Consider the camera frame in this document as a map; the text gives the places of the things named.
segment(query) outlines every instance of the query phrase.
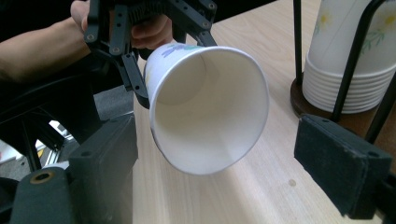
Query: person's arm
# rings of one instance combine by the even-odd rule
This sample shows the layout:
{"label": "person's arm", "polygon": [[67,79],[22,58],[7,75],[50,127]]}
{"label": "person's arm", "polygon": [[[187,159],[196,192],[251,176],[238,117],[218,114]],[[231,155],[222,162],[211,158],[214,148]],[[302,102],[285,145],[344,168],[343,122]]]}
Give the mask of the person's arm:
{"label": "person's arm", "polygon": [[[87,29],[87,17],[90,11],[89,1],[74,1],[70,13],[81,31]],[[165,15],[157,15],[148,21],[135,25],[131,30],[132,46],[137,49],[156,49],[173,40],[172,21]]]}
{"label": "person's arm", "polygon": [[72,18],[0,43],[0,81],[26,83],[47,77],[90,53]]}

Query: stack of paper cups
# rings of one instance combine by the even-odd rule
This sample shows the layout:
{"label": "stack of paper cups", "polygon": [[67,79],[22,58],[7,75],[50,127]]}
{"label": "stack of paper cups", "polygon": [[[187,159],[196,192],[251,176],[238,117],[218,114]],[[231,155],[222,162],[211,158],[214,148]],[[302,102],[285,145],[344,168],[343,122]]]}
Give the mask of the stack of paper cups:
{"label": "stack of paper cups", "polygon": [[[317,108],[332,112],[352,42],[371,0],[322,0],[304,67],[303,94]],[[396,1],[373,16],[343,107],[359,113],[379,104],[396,71]]]}

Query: white paper cup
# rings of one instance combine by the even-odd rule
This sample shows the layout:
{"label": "white paper cup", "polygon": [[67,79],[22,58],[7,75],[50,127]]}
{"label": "white paper cup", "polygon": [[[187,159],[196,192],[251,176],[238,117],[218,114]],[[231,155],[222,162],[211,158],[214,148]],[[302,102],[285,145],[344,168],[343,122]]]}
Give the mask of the white paper cup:
{"label": "white paper cup", "polygon": [[166,44],[145,67],[158,149],[178,170],[221,171],[262,134],[269,109],[264,72],[239,49]]}
{"label": "white paper cup", "polygon": [[[320,70],[344,74],[353,39],[371,0],[322,0],[308,57]],[[361,50],[355,76],[396,68],[396,1],[375,12]]]}

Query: cup rim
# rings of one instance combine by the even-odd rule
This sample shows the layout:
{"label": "cup rim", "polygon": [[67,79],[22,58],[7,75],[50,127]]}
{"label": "cup rim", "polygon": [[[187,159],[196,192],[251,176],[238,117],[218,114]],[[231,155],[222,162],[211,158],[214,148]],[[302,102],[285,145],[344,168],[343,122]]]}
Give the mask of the cup rim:
{"label": "cup rim", "polygon": [[[339,89],[340,88],[335,88],[335,87],[327,87],[322,83],[317,83],[313,81],[312,79],[307,78],[305,81],[303,81],[305,85],[308,85],[310,88],[315,89],[318,93],[326,94],[328,96],[332,97],[337,97]],[[357,88],[357,87],[349,87],[347,95],[352,98],[361,98],[361,97],[367,97],[371,96],[373,94],[380,93],[381,91],[385,91],[386,88],[389,84],[388,82],[381,83],[380,85],[377,86],[372,86],[368,88]]]}
{"label": "cup rim", "polygon": [[[313,78],[317,82],[323,83],[325,82],[326,84],[330,83],[330,85],[340,85],[342,82],[342,77],[327,77],[325,75],[322,75],[315,69],[311,68],[310,66],[305,67],[305,72],[304,76],[306,77],[309,75],[309,77]],[[352,78],[351,86],[364,86],[367,84],[374,85],[375,84],[384,84],[388,81],[391,80],[393,74],[391,72],[383,74],[382,76],[378,77],[373,77],[371,79],[366,78],[366,79],[358,79],[356,77]]]}
{"label": "cup rim", "polygon": [[[312,69],[314,69],[317,73],[322,74],[322,75],[325,75],[326,77],[331,77],[331,78],[342,78],[342,77],[343,77],[344,73],[338,74],[338,73],[333,73],[333,72],[329,72],[329,71],[324,71],[324,70],[322,70],[322,69],[317,68],[317,67],[311,62],[311,60],[309,59],[308,55],[309,55],[309,54],[306,54],[306,56],[305,56],[305,62],[308,63],[309,66],[310,66]],[[381,77],[381,76],[384,76],[384,75],[387,74],[387,73],[392,72],[392,71],[395,70],[395,69],[396,69],[396,63],[395,63],[393,66],[391,66],[391,67],[385,68],[385,69],[383,69],[383,70],[381,70],[381,71],[377,71],[377,72],[375,72],[375,73],[368,73],[368,74],[357,74],[357,73],[355,73],[355,74],[353,75],[353,78],[356,78],[356,79],[358,80],[358,79],[366,79],[366,78]]]}
{"label": "cup rim", "polygon": [[[268,115],[269,115],[269,107],[270,107],[270,94],[269,94],[269,88],[268,88],[268,79],[267,79],[267,75],[263,72],[262,68],[260,67],[260,65],[258,64],[258,62],[249,54],[247,54],[246,52],[242,51],[241,49],[236,49],[236,48],[232,48],[232,47],[227,47],[227,46],[212,46],[212,47],[202,47],[202,48],[198,48],[197,50],[191,51],[190,53],[187,53],[185,55],[183,55],[182,57],[180,57],[180,59],[173,64],[172,66],[170,66],[167,70],[166,70],[166,74],[171,73],[172,70],[177,69],[180,64],[190,58],[190,57],[194,57],[196,55],[202,54],[204,52],[209,52],[209,51],[213,51],[213,50],[223,50],[223,51],[227,51],[227,52],[232,52],[232,53],[236,53],[242,57],[245,57],[246,59],[252,61],[252,63],[255,65],[256,69],[258,71],[260,71],[260,73],[262,74],[262,85],[265,88],[266,94],[264,102],[265,102],[265,107],[263,109],[263,115],[262,115],[262,125],[261,125],[261,131],[258,133],[258,135],[255,137],[255,140],[250,144],[250,146],[247,146],[247,150],[245,151],[245,153],[243,155],[241,155],[239,158],[237,158],[236,160],[234,160],[232,163],[228,164],[225,167],[221,167],[217,170],[213,170],[212,172],[206,172],[206,173],[195,173],[192,171],[186,171],[184,169],[182,169],[181,167],[178,167],[176,164],[170,162],[171,160],[168,158],[168,156],[162,151],[162,148],[160,146],[159,143],[159,139],[158,139],[158,134],[156,134],[155,130],[156,130],[156,125],[154,122],[154,119],[150,119],[150,129],[152,132],[152,136],[154,139],[154,142],[157,146],[157,148],[161,151],[161,153],[163,154],[163,156],[169,161],[169,163],[174,166],[176,169],[178,169],[179,171],[185,173],[185,174],[189,174],[189,175],[212,175],[214,173],[220,172],[230,166],[232,166],[233,164],[235,164],[236,162],[240,161],[242,158],[244,158],[246,156],[246,154],[249,153],[249,151],[254,148],[254,146],[256,145],[257,141],[260,139],[260,136],[262,135],[262,132],[264,130],[265,124],[267,122],[268,119]],[[161,92],[161,89],[166,81],[166,79],[168,79],[168,76],[163,76],[160,79],[160,84],[158,86],[158,91],[154,92],[154,95],[152,96],[152,99],[157,99],[158,95]],[[154,103],[150,103],[150,109],[149,109],[149,117],[150,118],[154,118],[155,117],[155,111],[156,111],[156,107],[157,107],[157,101],[155,101]]]}
{"label": "cup rim", "polygon": [[[306,90],[303,90],[303,94],[304,94],[304,98],[311,105],[313,105],[313,106],[315,106],[315,107],[317,107],[319,109],[322,109],[324,111],[327,111],[327,112],[331,112],[331,113],[333,112],[333,109],[334,109],[333,105],[323,104],[322,102],[318,101],[315,98],[306,97],[307,96]],[[379,104],[379,102],[380,102],[380,100],[379,101],[372,101],[370,104],[368,104],[368,105],[360,105],[360,106],[358,106],[358,108],[349,108],[349,106],[344,106],[343,110],[342,110],[342,113],[343,114],[357,114],[357,113],[360,113],[360,112],[364,112],[364,111],[367,111],[369,109],[374,108],[375,106],[377,106]]]}

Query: black block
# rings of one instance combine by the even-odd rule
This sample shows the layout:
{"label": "black block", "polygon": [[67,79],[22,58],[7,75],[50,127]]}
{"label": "black block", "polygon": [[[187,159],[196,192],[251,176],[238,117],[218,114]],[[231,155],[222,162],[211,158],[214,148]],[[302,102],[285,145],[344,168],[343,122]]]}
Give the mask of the black block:
{"label": "black block", "polygon": [[294,157],[341,215],[373,218],[375,189],[389,174],[388,153],[328,119],[304,115]]}
{"label": "black block", "polygon": [[17,188],[10,223],[76,223],[66,171],[50,167],[24,177]]}
{"label": "black block", "polygon": [[71,192],[80,223],[120,223],[122,189],[137,160],[136,141],[134,115],[125,115],[109,120],[72,153]]}

